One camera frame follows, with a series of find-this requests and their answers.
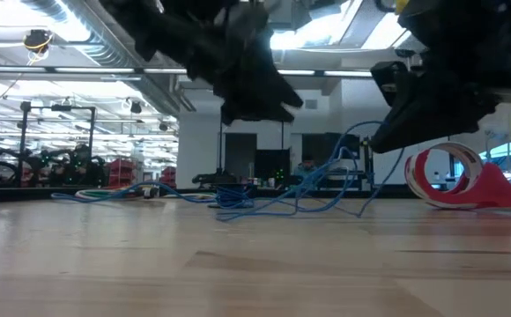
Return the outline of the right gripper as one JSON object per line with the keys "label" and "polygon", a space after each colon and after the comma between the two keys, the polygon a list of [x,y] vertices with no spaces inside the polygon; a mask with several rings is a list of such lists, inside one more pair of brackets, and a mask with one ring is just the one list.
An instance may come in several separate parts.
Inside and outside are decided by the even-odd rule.
{"label": "right gripper", "polygon": [[374,152],[474,133],[511,101],[511,1],[410,1],[398,22],[426,49],[421,66],[370,69],[390,107],[370,141]]}

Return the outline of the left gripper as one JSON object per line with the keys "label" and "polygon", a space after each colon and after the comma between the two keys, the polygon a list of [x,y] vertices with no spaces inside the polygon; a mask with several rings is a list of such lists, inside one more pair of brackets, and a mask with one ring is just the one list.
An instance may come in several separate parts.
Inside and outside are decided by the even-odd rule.
{"label": "left gripper", "polygon": [[151,1],[157,49],[192,79],[213,86],[224,124],[292,122],[303,100],[279,74],[270,49],[273,1]]}

